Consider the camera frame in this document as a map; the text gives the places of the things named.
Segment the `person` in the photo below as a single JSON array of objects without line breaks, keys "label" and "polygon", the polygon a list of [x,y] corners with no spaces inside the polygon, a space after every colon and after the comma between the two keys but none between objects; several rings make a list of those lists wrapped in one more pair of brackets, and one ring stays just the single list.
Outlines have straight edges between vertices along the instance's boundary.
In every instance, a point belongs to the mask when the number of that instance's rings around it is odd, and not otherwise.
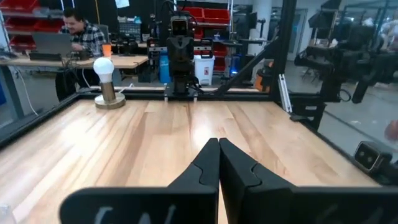
[{"label": "person", "polygon": [[[93,58],[103,56],[103,44],[106,36],[98,26],[88,22],[83,14],[75,8],[66,8],[63,11],[64,26],[60,33],[69,34],[73,55],[78,56],[85,52]],[[98,85],[99,76],[92,69],[76,69],[60,72],[55,77],[55,90],[59,101],[68,98],[76,92],[76,86],[87,88]]]}]

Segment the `grey laptop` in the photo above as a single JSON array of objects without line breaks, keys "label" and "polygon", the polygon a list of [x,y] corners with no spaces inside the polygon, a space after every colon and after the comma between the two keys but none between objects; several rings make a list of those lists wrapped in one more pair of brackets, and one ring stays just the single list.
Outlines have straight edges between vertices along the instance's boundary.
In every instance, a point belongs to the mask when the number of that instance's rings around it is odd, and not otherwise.
[{"label": "grey laptop", "polygon": [[36,49],[30,60],[61,62],[73,51],[69,34],[34,32],[32,38]]}]

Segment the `light wooden desk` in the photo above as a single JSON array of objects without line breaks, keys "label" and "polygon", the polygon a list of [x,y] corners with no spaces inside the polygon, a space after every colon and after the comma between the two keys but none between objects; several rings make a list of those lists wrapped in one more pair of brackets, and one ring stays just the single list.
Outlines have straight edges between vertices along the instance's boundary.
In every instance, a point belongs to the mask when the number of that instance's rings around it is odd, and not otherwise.
[{"label": "light wooden desk", "polygon": [[[95,58],[90,58],[88,60],[71,61],[71,65],[78,68],[93,68],[93,63]],[[115,68],[126,68],[133,69],[142,65],[148,61],[147,56],[119,56],[113,55],[111,61]],[[27,67],[62,67],[68,62],[64,59],[62,62],[58,61],[40,61],[40,60],[30,60],[28,57],[18,57],[11,60],[0,60],[0,65],[5,66],[27,66]]]}]

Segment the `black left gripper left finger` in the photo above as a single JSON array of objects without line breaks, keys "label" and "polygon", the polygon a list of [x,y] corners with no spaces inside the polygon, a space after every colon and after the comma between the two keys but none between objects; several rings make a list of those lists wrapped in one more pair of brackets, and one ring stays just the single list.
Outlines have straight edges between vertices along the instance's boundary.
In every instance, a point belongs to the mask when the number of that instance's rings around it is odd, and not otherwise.
[{"label": "black left gripper left finger", "polygon": [[62,224],[217,224],[220,143],[211,138],[166,187],[93,187],[61,204]]}]

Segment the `blue canister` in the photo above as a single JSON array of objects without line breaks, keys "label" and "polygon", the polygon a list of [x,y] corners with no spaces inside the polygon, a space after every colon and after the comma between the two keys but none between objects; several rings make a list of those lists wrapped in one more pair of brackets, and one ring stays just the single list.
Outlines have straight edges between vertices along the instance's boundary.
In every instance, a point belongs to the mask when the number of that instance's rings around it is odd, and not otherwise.
[{"label": "blue canister", "polygon": [[161,83],[170,83],[169,58],[166,51],[161,51],[159,57],[159,80]]}]

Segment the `red storage bins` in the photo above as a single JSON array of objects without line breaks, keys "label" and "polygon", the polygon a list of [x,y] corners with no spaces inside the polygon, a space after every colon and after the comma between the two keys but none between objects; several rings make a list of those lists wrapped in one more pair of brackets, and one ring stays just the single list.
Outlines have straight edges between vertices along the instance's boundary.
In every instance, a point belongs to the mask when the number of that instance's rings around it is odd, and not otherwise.
[{"label": "red storage bins", "polygon": [[215,24],[215,26],[227,26],[230,22],[230,14],[226,9],[212,9],[202,7],[186,7],[183,11],[189,12],[194,18],[193,24]]}]

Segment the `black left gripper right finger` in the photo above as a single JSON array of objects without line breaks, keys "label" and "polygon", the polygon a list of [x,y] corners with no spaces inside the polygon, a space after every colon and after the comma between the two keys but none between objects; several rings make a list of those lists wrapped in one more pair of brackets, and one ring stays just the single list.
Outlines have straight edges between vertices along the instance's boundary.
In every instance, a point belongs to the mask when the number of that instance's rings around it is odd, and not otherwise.
[{"label": "black left gripper right finger", "polygon": [[220,182],[229,224],[398,224],[398,189],[297,187],[226,138]]}]

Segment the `black aluminium table frame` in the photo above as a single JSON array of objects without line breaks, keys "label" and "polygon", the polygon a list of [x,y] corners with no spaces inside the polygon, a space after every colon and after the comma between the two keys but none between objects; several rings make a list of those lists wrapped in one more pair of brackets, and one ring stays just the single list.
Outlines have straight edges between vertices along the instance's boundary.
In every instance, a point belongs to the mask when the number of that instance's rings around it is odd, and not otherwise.
[{"label": "black aluminium table frame", "polygon": [[[169,100],[182,100],[189,98],[198,98],[198,100],[215,100],[215,101],[273,101],[276,105],[281,106],[281,98],[280,98],[280,90],[277,87],[277,74],[282,74],[285,72],[285,63],[287,61],[287,44],[288,39],[291,36],[291,31],[293,25],[292,13],[296,7],[297,0],[283,0],[282,5],[282,22],[281,22],[281,36],[279,40],[275,40],[269,44],[267,44],[263,51],[261,51],[257,56],[254,57],[242,70],[228,83],[221,85],[216,90],[206,90],[205,93],[199,94],[199,96],[186,96],[186,97],[176,97],[171,95],[171,93],[167,93],[168,87],[165,87],[164,90],[155,90],[154,88],[149,89],[140,89],[140,88],[127,88],[126,96],[128,100],[161,100],[163,98],[167,98]],[[278,49],[278,53],[273,53],[270,51],[273,48]],[[254,66],[259,63],[262,59],[264,59],[268,53],[272,53],[276,59],[276,65],[274,64],[274,68],[272,71],[272,84],[270,93],[260,93],[260,92],[238,92],[232,91],[229,92],[229,89],[240,79],[243,77],[243,72],[248,71],[249,69],[254,68]],[[20,126],[13,127],[12,131],[8,134],[8,136],[4,136],[0,138],[0,150],[5,149],[8,145],[12,144],[19,138],[23,137],[25,134],[36,128],[38,125],[41,125],[46,120],[52,118],[62,110],[64,110],[67,106],[70,106],[77,100],[80,99],[89,99],[94,97],[94,93],[99,93],[99,90],[96,88],[85,88],[83,90],[79,90],[77,93],[74,93],[72,96],[69,96],[66,100],[63,100],[58,106],[53,107],[51,110],[40,114],[37,118],[34,118],[30,121],[26,121],[25,123],[21,123]],[[327,143],[334,150],[336,150],[339,154],[341,154],[344,158],[349,160],[354,164],[357,168],[359,168],[354,161],[354,157],[345,153],[342,148],[335,145],[324,135],[318,133],[317,127],[313,127],[312,123],[315,124],[317,121],[310,121],[308,117],[313,116],[314,118],[320,118],[323,110],[325,109],[326,104],[322,102],[318,93],[291,93],[290,102],[293,103],[292,109],[293,112],[289,113],[290,120],[295,123],[301,123],[305,126],[309,131],[311,131],[318,138],[322,139],[323,142]],[[315,114],[310,114],[309,112],[305,115],[308,116],[299,116],[304,115],[298,114],[297,108],[302,108],[304,110],[305,106],[322,106],[322,111],[318,109],[313,111]],[[392,163],[385,167],[378,173],[375,174],[367,174],[372,179],[374,179],[379,184],[385,185],[395,185],[398,186],[398,161]]]}]

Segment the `white waste bin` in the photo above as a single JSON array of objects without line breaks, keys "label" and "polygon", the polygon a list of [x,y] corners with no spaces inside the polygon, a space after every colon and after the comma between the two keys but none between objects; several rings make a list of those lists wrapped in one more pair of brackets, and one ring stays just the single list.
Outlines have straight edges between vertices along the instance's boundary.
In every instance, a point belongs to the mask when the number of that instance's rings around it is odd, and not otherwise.
[{"label": "white waste bin", "polygon": [[194,56],[195,76],[200,85],[212,85],[215,57],[209,55]]}]

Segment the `orange shop vacuum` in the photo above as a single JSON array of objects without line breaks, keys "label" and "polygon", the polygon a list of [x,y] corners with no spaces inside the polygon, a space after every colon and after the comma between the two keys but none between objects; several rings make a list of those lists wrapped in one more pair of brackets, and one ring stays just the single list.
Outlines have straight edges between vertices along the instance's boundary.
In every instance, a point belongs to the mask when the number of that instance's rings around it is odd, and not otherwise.
[{"label": "orange shop vacuum", "polygon": [[266,60],[263,63],[263,67],[257,70],[256,80],[254,82],[255,89],[264,93],[270,92],[273,64],[274,62],[272,60]]}]

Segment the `black machine rig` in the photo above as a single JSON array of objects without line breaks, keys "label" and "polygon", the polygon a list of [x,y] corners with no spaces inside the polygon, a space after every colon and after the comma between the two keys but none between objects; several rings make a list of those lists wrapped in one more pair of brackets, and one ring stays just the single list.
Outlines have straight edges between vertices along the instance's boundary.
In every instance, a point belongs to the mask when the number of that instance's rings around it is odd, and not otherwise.
[{"label": "black machine rig", "polygon": [[339,102],[341,86],[356,81],[351,97],[355,104],[362,102],[371,85],[383,81],[398,70],[398,52],[381,49],[373,41],[375,27],[351,25],[348,36],[333,47],[309,45],[297,54],[294,64],[319,72],[322,87],[319,99]]}]

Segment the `red storage bin shelf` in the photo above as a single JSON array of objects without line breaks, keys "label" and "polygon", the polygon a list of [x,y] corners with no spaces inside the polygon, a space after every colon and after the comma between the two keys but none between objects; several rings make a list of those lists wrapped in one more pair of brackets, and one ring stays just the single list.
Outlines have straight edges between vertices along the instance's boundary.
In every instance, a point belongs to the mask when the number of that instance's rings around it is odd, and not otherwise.
[{"label": "red storage bin shelf", "polygon": [[63,0],[0,0],[0,46],[6,51],[35,48],[34,32],[58,32]]}]

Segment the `silver aluminium corner bracket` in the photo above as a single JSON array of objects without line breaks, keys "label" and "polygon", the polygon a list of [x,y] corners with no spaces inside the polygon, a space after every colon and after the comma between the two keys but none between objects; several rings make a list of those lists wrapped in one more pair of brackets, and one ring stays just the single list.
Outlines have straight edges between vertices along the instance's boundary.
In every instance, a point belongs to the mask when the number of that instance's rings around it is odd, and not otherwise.
[{"label": "silver aluminium corner bracket", "polygon": [[284,74],[279,74],[278,84],[280,90],[280,98],[282,103],[282,108],[287,113],[292,113],[292,104],[290,102],[289,91],[286,84],[286,79]]}]

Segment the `white bulb lamp brass base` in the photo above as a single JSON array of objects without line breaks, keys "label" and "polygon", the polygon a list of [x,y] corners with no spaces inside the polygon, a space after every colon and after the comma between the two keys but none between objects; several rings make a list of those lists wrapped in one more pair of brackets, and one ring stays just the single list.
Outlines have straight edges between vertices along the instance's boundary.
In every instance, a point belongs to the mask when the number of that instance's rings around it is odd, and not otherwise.
[{"label": "white bulb lamp brass base", "polygon": [[126,104],[122,93],[115,92],[113,85],[114,64],[106,57],[97,58],[93,70],[100,79],[101,94],[95,97],[95,105],[99,109],[114,110]]}]

